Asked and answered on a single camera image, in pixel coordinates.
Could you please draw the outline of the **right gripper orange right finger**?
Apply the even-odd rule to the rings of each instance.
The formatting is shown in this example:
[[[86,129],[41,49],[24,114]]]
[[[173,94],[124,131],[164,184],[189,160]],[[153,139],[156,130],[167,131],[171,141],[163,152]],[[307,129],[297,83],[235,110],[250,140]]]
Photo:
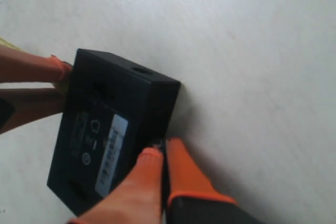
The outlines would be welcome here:
[[[166,140],[170,193],[167,223],[260,223],[236,200],[216,191],[180,138]]]

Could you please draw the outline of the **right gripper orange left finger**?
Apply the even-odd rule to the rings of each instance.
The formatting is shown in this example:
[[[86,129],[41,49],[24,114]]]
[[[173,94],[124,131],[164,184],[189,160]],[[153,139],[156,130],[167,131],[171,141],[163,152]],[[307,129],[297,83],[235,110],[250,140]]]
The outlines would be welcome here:
[[[69,223],[161,223],[161,179],[164,156],[147,147],[137,162],[105,199]]]

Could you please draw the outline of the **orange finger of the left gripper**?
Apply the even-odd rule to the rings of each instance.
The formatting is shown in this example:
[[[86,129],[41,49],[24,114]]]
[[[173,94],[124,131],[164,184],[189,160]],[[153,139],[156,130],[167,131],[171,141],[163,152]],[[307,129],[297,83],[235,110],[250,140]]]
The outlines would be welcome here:
[[[1,89],[1,133],[61,113],[64,103],[54,88]]]
[[[1,45],[1,83],[63,82],[71,71],[56,56],[44,58]]]

